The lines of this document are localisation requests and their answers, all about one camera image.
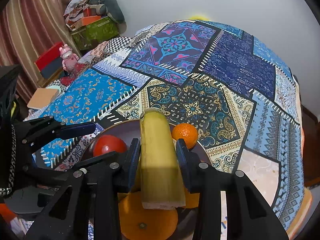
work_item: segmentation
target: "curtain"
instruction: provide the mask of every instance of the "curtain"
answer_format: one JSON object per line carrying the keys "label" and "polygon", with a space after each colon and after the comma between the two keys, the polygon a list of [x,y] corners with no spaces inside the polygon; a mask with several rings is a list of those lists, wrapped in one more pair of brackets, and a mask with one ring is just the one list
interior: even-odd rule
{"label": "curtain", "polygon": [[0,64],[21,64],[17,93],[28,103],[42,76],[34,64],[54,43],[63,41],[79,54],[63,14],[71,0],[10,0],[0,13]]}

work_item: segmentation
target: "yellow cylindrical object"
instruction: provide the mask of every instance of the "yellow cylindrical object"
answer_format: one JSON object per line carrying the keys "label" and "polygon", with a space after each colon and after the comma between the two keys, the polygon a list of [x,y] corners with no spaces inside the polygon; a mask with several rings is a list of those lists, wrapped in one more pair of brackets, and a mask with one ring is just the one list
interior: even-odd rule
{"label": "yellow cylindrical object", "polygon": [[183,180],[169,123],[158,108],[140,116],[141,199],[146,209],[185,206]]}

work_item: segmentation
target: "tomato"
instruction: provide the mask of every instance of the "tomato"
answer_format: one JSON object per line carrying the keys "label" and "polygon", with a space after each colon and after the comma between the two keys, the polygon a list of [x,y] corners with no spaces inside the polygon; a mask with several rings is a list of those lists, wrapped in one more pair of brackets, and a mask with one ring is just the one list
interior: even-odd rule
{"label": "tomato", "polygon": [[127,145],[118,137],[113,135],[102,135],[93,149],[93,156],[99,156],[101,154],[116,151],[118,153],[124,153],[127,150]]}

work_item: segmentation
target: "white wall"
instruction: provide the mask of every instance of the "white wall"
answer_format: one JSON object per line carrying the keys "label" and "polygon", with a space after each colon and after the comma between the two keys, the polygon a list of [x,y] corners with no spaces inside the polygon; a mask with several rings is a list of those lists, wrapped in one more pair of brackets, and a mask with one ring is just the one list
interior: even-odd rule
{"label": "white wall", "polygon": [[320,120],[320,25],[304,0],[117,0],[132,37],[145,26],[203,15],[256,36],[291,68]]}

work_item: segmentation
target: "toy bear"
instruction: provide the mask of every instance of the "toy bear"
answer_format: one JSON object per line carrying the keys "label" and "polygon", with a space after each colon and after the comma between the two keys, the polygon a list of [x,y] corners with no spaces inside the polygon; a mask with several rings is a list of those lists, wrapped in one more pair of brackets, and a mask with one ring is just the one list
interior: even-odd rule
{"label": "toy bear", "polygon": [[79,57],[77,54],[72,53],[72,48],[68,44],[64,44],[59,50],[62,57],[63,69],[71,74],[75,64],[78,63]]}

